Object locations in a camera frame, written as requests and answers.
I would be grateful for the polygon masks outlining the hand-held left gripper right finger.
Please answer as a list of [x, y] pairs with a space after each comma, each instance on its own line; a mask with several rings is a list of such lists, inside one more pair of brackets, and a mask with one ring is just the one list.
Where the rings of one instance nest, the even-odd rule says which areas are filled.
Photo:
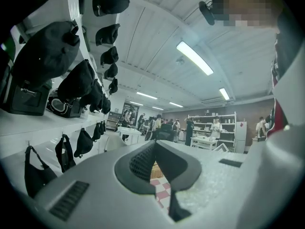
[[155, 142], [154, 152], [172, 192], [168, 210], [154, 218], [154, 229], [239, 229], [247, 154], [165, 141]]

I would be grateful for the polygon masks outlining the pink white checkered tablecloth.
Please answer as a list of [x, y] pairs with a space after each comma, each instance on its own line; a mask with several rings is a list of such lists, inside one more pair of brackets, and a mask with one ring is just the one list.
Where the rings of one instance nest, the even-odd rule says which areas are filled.
[[161, 209], [168, 213], [171, 199], [171, 186], [165, 177], [151, 179], [150, 183], [155, 187], [156, 200]]

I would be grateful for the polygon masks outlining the white refrigerator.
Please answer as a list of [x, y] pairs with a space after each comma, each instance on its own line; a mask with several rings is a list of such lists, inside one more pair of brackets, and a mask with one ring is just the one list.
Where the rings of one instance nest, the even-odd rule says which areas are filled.
[[235, 127], [235, 152], [244, 153], [247, 134], [247, 122], [236, 122]]

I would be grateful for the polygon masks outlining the person's navy and red jersey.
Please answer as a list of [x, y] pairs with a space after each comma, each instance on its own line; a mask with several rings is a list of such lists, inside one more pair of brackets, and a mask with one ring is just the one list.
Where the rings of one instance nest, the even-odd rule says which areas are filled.
[[[305, 34], [299, 26], [293, 15], [281, 12], [277, 19], [278, 33], [275, 40], [275, 57], [271, 63], [271, 74], [273, 87], [277, 85], [285, 72], [294, 61], [302, 43]], [[288, 124], [286, 116], [275, 99], [272, 110], [271, 128], [267, 131], [267, 137], [270, 137], [277, 131], [281, 131]]]

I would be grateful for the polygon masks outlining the white metal shelf rack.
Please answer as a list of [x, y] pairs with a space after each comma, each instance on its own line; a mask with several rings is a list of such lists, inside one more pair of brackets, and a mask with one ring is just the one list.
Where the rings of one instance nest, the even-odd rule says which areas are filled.
[[[83, 59], [89, 60], [97, 79], [102, 76], [100, 56], [110, 46], [96, 46], [95, 34], [105, 26], [119, 21], [119, 15], [97, 17], [93, 13], [92, 0], [48, 0], [20, 23], [12, 28], [14, 40], [21, 35], [27, 40], [31, 35], [54, 21], [76, 21], [81, 40], [79, 52], [73, 66]], [[63, 118], [45, 111], [43, 116], [9, 114], [0, 110], [0, 158], [6, 158], [28, 145], [38, 146], [47, 141], [71, 134], [81, 128], [95, 125], [107, 118], [100, 113], [87, 111], [80, 118]]]

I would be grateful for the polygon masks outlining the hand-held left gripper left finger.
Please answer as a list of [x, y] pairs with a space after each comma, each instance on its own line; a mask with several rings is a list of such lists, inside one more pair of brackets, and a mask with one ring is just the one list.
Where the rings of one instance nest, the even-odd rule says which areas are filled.
[[150, 183], [153, 141], [92, 156], [35, 197], [49, 229], [171, 229]]

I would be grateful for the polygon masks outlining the white open shelving unit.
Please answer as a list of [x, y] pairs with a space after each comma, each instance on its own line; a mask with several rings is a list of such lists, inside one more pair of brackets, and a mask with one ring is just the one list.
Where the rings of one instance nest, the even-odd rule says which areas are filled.
[[235, 127], [237, 121], [236, 112], [232, 114], [219, 114], [212, 113], [211, 115], [204, 116], [188, 116], [193, 119], [195, 135], [211, 135], [211, 125], [214, 122], [216, 116], [219, 116], [219, 122], [222, 124], [223, 131], [220, 134], [219, 144], [225, 144], [230, 152], [235, 152]]

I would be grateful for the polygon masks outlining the white ceiling air conditioner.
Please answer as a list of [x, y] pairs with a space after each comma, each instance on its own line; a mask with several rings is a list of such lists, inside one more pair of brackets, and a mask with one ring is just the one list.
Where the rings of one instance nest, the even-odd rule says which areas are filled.
[[201, 101], [203, 105], [223, 104], [225, 102], [226, 100], [223, 97], [210, 98]]

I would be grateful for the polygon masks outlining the white long work table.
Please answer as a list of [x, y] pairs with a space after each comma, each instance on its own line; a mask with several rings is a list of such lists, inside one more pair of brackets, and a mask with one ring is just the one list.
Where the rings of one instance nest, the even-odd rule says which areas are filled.
[[217, 140], [210, 141], [209, 138], [199, 138], [192, 137], [191, 138], [191, 147], [206, 149], [206, 150], [214, 150], [217, 148]]

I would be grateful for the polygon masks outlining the black mesh office chair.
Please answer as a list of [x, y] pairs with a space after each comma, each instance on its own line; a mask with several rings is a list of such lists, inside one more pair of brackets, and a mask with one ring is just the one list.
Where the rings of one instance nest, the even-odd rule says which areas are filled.
[[175, 132], [170, 124], [162, 124], [161, 128], [157, 131], [156, 140], [174, 141]]

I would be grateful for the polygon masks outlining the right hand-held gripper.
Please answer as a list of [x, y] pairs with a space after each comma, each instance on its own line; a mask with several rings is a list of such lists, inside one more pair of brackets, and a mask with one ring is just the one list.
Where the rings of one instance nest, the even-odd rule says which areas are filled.
[[305, 216], [305, 53], [275, 87], [289, 128], [268, 138], [238, 223], [300, 223]]

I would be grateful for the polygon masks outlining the white square table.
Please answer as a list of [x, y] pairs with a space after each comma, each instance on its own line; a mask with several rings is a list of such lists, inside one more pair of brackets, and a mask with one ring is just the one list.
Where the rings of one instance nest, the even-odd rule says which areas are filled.
[[118, 134], [119, 134], [119, 137], [121, 137], [121, 138], [123, 135], [128, 136], [125, 138], [125, 141], [124, 141], [127, 145], [133, 145], [133, 144], [138, 143], [139, 137], [141, 136], [140, 131], [133, 129], [133, 128], [121, 127], [121, 126], [118, 127]]

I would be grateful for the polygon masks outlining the grey shell chair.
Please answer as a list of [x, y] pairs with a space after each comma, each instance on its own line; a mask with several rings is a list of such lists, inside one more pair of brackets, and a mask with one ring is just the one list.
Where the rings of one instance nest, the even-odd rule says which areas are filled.
[[122, 140], [120, 136], [112, 135], [109, 136], [106, 141], [104, 152], [113, 151], [125, 146], [127, 146], [127, 144]]

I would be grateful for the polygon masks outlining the wicker tissue box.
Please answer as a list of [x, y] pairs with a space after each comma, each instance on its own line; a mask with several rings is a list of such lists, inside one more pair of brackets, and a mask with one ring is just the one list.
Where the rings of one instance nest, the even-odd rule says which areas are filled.
[[152, 167], [152, 170], [151, 170], [151, 176], [150, 178], [151, 179], [156, 179], [156, 178], [162, 178], [164, 177], [160, 167], [158, 166], [158, 164], [155, 162], [153, 167]]

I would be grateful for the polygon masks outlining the group of black backpacks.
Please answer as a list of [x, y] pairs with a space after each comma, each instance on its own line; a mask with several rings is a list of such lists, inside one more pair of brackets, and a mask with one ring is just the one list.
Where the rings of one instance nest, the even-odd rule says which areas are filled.
[[45, 110], [64, 118], [79, 118], [83, 108], [75, 99], [71, 105], [64, 104], [57, 96], [57, 89], [52, 89], [53, 82], [48, 80], [37, 90], [23, 90], [13, 77], [7, 80], [0, 95], [0, 108], [11, 114], [42, 116]]

